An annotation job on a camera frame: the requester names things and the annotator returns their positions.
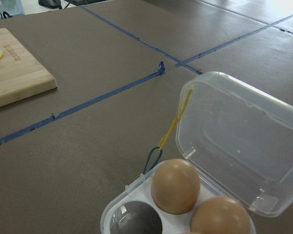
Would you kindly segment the brown egg in box rear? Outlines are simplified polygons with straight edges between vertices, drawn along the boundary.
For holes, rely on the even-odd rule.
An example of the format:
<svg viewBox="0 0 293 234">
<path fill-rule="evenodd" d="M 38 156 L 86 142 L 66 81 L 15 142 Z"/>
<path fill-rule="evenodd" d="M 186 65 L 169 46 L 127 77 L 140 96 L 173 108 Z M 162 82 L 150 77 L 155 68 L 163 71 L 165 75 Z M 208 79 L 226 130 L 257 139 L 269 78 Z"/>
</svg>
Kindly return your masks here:
<svg viewBox="0 0 293 234">
<path fill-rule="evenodd" d="M 184 159 L 170 159 L 154 174 L 151 196 L 164 212 L 173 215 L 187 213 L 196 204 L 199 193 L 199 174 Z"/>
</svg>

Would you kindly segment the brown egg in box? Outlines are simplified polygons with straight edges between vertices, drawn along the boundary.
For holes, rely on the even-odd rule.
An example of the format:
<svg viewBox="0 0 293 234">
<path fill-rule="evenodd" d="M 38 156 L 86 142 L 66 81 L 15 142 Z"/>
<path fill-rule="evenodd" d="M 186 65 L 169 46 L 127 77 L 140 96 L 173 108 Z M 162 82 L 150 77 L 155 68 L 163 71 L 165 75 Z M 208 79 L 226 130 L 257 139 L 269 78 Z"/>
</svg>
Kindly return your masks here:
<svg viewBox="0 0 293 234">
<path fill-rule="evenodd" d="M 199 193 L 199 174 L 184 159 L 170 159 L 154 174 L 151 196 L 164 212 L 173 215 L 187 213 L 196 204 Z"/>
<path fill-rule="evenodd" d="M 192 233 L 249 234 L 251 222 L 246 209 L 236 200 L 217 196 L 204 201 L 190 220 Z"/>
</svg>

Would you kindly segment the clear plastic egg box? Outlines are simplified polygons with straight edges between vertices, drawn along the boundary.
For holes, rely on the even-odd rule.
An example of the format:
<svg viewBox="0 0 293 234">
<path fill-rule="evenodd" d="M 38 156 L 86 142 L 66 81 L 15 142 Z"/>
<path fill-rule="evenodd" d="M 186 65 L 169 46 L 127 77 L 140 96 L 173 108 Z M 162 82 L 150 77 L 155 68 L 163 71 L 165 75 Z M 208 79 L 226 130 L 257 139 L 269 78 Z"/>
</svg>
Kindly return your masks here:
<svg viewBox="0 0 293 234">
<path fill-rule="evenodd" d="M 176 146 L 200 177 L 196 202 L 228 196 L 261 216 L 293 203 L 293 106 L 207 72 L 180 94 Z"/>
</svg>

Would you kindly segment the brown egg in box front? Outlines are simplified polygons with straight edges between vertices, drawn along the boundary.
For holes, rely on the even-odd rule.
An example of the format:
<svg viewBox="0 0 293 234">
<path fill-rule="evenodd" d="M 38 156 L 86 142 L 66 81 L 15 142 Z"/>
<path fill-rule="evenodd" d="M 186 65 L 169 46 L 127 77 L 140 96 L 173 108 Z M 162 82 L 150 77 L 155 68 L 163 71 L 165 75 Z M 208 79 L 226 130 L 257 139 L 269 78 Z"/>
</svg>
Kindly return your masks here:
<svg viewBox="0 0 293 234">
<path fill-rule="evenodd" d="M 246 209 L 236 200 L 217 196 L 204 201 L 190 220 L 192 233 L 249 234 L 251 222 Z"/>
</svg>

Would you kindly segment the yellow green rubber band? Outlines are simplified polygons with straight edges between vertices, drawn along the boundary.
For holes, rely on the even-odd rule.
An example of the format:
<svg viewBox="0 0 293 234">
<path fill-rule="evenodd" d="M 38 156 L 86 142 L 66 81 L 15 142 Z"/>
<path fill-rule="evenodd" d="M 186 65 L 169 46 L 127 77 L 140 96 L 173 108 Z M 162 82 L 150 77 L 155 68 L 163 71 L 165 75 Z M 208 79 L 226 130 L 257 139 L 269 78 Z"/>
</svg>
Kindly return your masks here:
<svg viewBox="0 0 293 234">
<path fill-rule="evenodd" d="M 162 137 L 162 139 L 159 141 L 158 145 L 154 148 L 152 148 L 147 156 L 142 174 L 145 175 L 147 172 L 151 171 L 159 162 L 159 160 L 162 157 L 163 149 L 165 148 L 171 134 L 176 129 L 178 123 L 181 121 L 182 116 L 188 106 L 188 103 L 190 101 L 191 95 L 193 92 L 193 87 L 188 88 L 186 91 L 186 94 L 184 96 L 184 99 L 178 104 L 178 109 L 175 118 L 173 119 L 167 133 Z M 155 151 L 158 151 L 158 156 L 156 157 L 155 161 L 152 163 L 150 167 L 148 167 L 151 157 Z"/>
</svg>

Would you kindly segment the bamboo cutting board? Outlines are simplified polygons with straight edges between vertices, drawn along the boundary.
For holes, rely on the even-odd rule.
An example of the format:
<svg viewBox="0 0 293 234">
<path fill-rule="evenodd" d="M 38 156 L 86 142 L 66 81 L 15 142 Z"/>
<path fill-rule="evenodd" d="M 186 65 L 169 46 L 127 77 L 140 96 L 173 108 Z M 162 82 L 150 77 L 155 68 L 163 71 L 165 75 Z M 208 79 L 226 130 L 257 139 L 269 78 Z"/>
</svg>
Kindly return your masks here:
<svg viewBox="0 0 293 234">
<path fill-rule="evenodd" d="M 57 88 L 53 75 L 6 29 L 0 29 L 0 107 Z"/>
</svg>

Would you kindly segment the black computer mouse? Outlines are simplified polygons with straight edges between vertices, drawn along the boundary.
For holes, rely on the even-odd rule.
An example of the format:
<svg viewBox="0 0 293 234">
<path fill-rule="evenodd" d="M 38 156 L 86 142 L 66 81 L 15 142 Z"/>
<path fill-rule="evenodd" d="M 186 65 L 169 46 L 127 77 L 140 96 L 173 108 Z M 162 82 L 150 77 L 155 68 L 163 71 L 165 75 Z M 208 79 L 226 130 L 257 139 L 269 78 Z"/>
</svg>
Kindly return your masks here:
<svg viewBox="0 0 293 234">
<path fill-rule="evenodd" d="M 62 9 L 62 3 L 60 0 L 38 0 L 38 4 L 50 9 Z"/>
</svg>

